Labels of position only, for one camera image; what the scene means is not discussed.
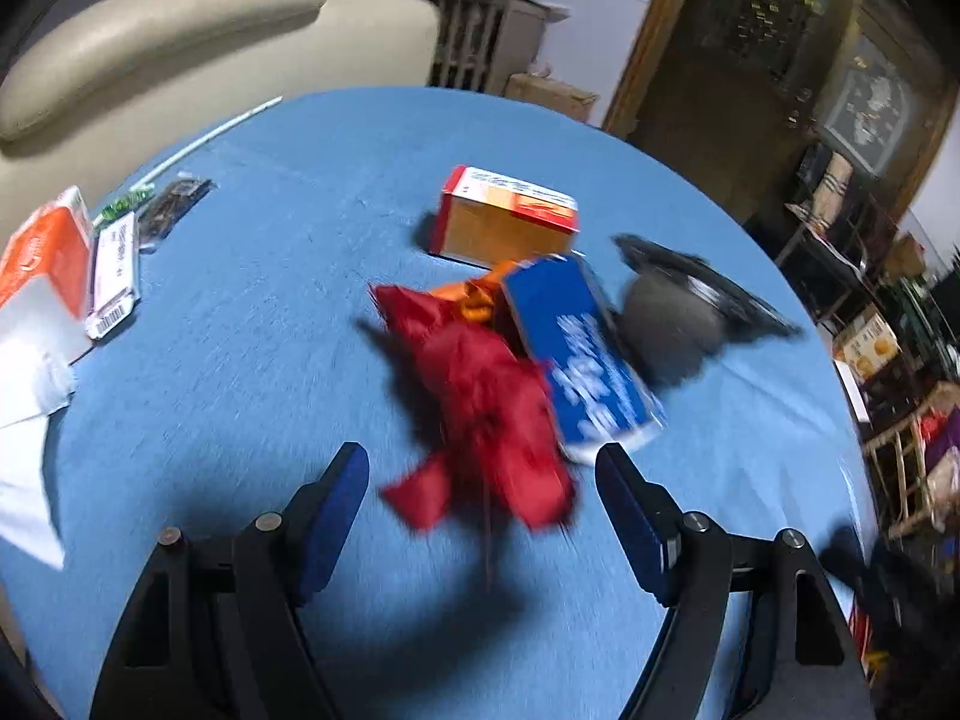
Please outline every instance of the blue tablecloth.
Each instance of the blue tablecloth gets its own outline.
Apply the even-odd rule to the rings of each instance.
[[[46,477],[64,571],[0,542],[11,603],[68,717],[88,713],[163,525],[228,535],[282,507],[344,440],[367,447],[382,485],[435,439],[435,413],[381,334],[367,285],[477,273],[418,246],[457,164],[577,199],[577,248],[614,298],[632,274],[610,237],[635,232],[706,257],[805,327],[798,341],[731,348],[666,394],[669,428],[635,462],[680,507],[750,536],[790,525],[815,546],[836,522],[872,522],[846,402],[803,307],[693,186],[531,105],[434,89],[312,95],[162,177],[189,170],[218,188],[142,258],[136,321],[78,362],[73,403],[52,422]],[[330,587],[301,613],[344,718],[617,717],[664,613],[632,579],[592,474],[574,473],[567,533],[494,524],[489,589],[475,512],[415,538],[368,495]],[[702,717],[719,716],[736,668],[733,606]]]

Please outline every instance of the white cable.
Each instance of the white cable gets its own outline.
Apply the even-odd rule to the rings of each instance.
[[[196,151],[198,148],[200,148],[200,146],[203,146],[204,143],[208,143],[209,141],[212,141],[218,135],[226,132],[229,129],[233,129],[234,127],[237,126],[237,124],[240,124],[240,122],[246,122],[247,119],[249,119],[250,117],[256,116],[258,113],[262,111],[267,110],[267,108],[273,108],[277,103],[280,102],[280,100],[283,100],[283,95],[280,95],[279,97],[275,97],[272,100],[267,100],[265,103],[261,103],[260,105],[257,105],[256,108],[251,108],[250,110],[240,114],[239,116],[234,116],[228,122],[224,122],[219,127],[214,127],[213,129],[210,130],[210,132],[206,133],[205,135],[200,135],[200,137],[197,138],[197,140],[193,141],[193,143],[188,143],[186,146],[181,148],[181,150],[178,151],[176,154],[163,160],[163,162],[161,162],[160,165],[157,165],[152,170],[150,170],[150,172],[148,172],[147,175],[143,175],[140,178],[138,178],[138,180],[134,181],[133,184],[130,185],[130,188],[140,189],[142,186],[149,184],[152,180],[157,178],[157,176],[159,176],[162,172],[164,172],[165,170],[168,170],[169,167],[171,167],[171,165],[175,165],[177,162],[181,161],[181,159],[184,159],[184,157],[187,154],[190,154],[193,151]]]

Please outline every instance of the red fabric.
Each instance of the red fabric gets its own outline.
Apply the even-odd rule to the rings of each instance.
[[[553,432],[539,367],[517,360],[493,330],[457,304],[403,287],[373,287],[388,329],[440,401],[445,446],[381,494],[412,528],[429,530],[460,496],[491,498],[530,528],[563,522],[573,480]]]
[[[922,416],[920,418],[920,437],[923,439],[923,442],[930,443],[936,439],[946,424],[947,415],[943,412],[938,412],[936,409],[931,409]]]

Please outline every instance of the orange packaging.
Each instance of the orange packaging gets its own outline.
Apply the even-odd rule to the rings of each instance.
[[[0,258],[0,341],[22,338],[73,362],[90,348],[92,230],[77,187],[40,206]]]
[[[459,165],[443,186],[430,253],[490,268],[570,251],[576,234],[567,194]]]

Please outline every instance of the door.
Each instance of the door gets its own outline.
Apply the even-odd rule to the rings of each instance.
[[[863,0],[686,0],[628,140],[740,223],[784,201]]]

